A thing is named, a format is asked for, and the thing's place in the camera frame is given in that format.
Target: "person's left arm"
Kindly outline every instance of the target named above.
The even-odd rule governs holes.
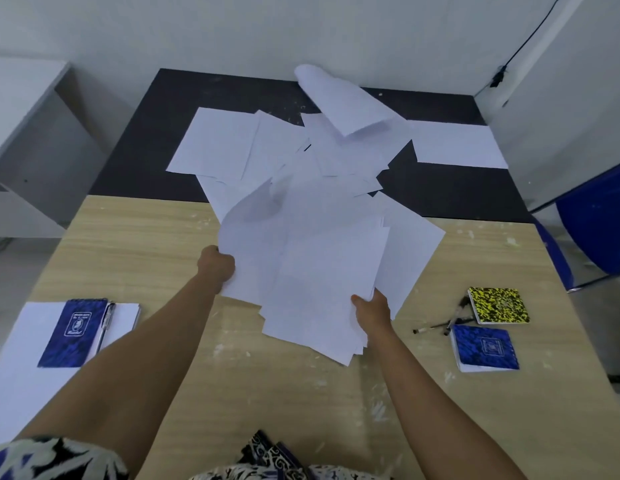
[[[87,362],[18,434],[64,436],[118,453],[134,478],[199,346],[234,258],[201,252],[199,272],[152,317]]]

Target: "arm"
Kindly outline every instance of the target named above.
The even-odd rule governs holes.
[[[103,349],[55,395],[17,439],[66,436],[118,453],[134,478],[190,368],[215,294],[234,258],[205,248],[199,272],[136,330]]]
[[[428,480],[525,480],[498,444],[443,392],[392,328],[385,296],[353,296],[410,448]]]

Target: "yellow notebook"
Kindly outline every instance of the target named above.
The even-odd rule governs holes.
[[[468,296],[479,323],[529,323],[530,316],[513,288],[470,288]]]

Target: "black table surface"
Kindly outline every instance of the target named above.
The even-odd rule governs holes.
[[[409,120],[485,125],[472,96],[364,89]],[[319,112],[296,82],[161,69],[90,193],[207,202],[194,175],[165,171],[199,107],[260,109],[295,125]],[[411,142],[378,180],[422,216],[531,222],[508,170],[422,163]]]

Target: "white desk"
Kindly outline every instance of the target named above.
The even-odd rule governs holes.
[[[61,237],[105,161],[54,90],[68,70],[0,57],[0,237]]]

